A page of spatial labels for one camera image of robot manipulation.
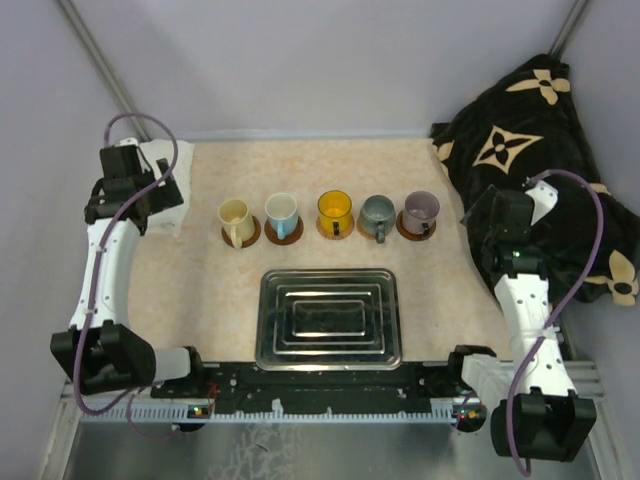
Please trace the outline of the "purple translucent cup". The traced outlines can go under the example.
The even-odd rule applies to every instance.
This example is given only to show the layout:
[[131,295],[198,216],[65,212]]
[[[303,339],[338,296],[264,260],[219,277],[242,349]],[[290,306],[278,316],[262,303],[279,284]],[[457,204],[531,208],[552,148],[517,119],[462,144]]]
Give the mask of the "purple translucent cup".
[[440,203],[435,195],[426,191],[410,193],[404,203],[402,225],[412,235],[428,237],[440,211]]

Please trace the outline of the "dark wooden coaster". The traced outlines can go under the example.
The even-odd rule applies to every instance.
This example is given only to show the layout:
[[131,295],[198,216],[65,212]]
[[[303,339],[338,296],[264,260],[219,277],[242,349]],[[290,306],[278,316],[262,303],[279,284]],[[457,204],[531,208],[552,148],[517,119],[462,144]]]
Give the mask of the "dark wooden coaster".
[[[261,224],[259,222],[259,219],[255,215],[253,215],[252,216],[252,221],[253,221],[253,226],[254,226],[254,233],[249,239],[242,241],[242,243],[241,243],[241,248],[242,249],[252,246],[260,238],[260,235],[261,235]],[[232,242],[230,236],[227,234],[227,232],[226,232],[226,230],[224,228],[221,229],[221,235],[222,235],[223,241],[229,247],[233,248],[234,247],[233,242]]]
[[404,227],[404,223],[403,223],[403,217],[404,217],[404,212],[401,211],[397,218],[396,218],[396,229],[398,230],[398,232],[400,233],[401,236],[403,236],[405,239],[412,241],[412,242],[422,242],[422,241],[426,241],[428,240],[436,231],[437,228],[437,222],[434,221],[433,224],[431,226],[427,226],[426,230],[418,235],[418,234],[414,234],[412,232],[410,232],[409,230],[407,230]]
[[273,229],[268,220],[264,222],[264,233],[267,239],[274,245],[278,246],[288,246],[297,242],[304,233],[304,222],[301,217],[298,218],[296,228],[294,231],[287,235],[284,239],[280,240],[277,237],[277,232]]

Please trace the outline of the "grey mug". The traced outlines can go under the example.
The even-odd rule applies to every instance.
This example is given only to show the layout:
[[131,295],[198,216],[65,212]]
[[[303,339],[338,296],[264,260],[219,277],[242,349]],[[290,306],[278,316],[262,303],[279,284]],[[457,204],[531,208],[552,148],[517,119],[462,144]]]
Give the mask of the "grey mug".
[[359,218],[360,217],[379,220],[390,217],[396,218],[395,207],[388,197],[384,195],[373,195],[367,198],[361,207]]

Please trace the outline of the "woven rattan coaster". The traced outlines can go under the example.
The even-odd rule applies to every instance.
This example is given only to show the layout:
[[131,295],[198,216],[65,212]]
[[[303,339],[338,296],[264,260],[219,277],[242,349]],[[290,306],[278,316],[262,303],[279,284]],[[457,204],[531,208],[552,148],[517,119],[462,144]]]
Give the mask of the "woven rattan coaster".
[[353,216],[350,216],[349,224],[347,225],[347,228],[344,231],[341,231],[339,234],[334,234],[331,231],[325,230],[324,227],[322,226],[321,218],[319,216],[316,217],[315,226],[316,226],[317,232],[321,237],[327,240],[338,241],[338,240],[346,239],[348,236],[352,234],[355,228],[355,220]]
[[382,220],[360,217],[357,221],[357,229],[365,238],[375,240],[378,244],[383,244],[395,227],[395,221],[395,217]]

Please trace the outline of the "cream tall cup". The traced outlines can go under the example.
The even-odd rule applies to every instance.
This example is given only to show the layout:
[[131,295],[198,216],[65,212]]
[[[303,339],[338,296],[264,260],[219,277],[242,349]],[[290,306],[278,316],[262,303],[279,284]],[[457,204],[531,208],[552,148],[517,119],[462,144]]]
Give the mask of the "cream tall cup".
[[218,210],[218,217],[222,223],[222,231],[235,249],[241,249],[250,240],[255,227],[248,205],[240,199],[224,201]]

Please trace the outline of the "yellow cup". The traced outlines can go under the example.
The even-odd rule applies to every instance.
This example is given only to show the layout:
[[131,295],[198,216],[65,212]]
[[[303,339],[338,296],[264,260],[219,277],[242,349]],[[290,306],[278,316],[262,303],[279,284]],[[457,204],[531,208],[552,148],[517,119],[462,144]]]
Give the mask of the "yellow cup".
[[323,193],[317,203],[318,216],[325,230],[334,234],[344,231],[352,214],[351,197],[341,190],[330,190]]

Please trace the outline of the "white mug blue handle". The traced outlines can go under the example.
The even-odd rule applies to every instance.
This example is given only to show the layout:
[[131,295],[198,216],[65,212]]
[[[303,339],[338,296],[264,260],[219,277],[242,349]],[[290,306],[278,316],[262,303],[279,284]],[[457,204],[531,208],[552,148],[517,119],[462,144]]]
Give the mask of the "white mug blue handle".
[[298,204],[289,193],[271,195],[265,203],[265,213],[271,228],[279,240],[284,240],[296,229],[298,223]]

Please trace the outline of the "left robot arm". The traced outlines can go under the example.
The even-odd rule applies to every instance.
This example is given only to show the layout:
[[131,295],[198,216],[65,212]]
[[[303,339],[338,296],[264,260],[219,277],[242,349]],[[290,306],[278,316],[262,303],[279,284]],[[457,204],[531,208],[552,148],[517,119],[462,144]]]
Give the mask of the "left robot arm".
[[50,351],[82,395],[170,383],[201,394],[208,373],[193,346],[153,347],[129,327],[134,253],[146,234],[178,236],[190,207],[194,147],[134,138],[100,151],[102,177],[85,207],[88,254],[79,301]]

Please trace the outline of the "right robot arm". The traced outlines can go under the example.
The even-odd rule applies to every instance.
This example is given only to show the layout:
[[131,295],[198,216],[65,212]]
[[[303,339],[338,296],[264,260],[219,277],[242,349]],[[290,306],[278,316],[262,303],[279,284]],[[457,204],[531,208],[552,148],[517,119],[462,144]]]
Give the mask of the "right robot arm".
[[518,461],[571,462],[597,419],[578,395],[549,324],[549,273],[532,228],[558,202],[539,180],[524,192],[491,186],[462,220],[478,236],[480,269],[506,319],[514,366],[489,353],[468,353],[446,372],[461,396],[475,392],[487,409],[495,452]]

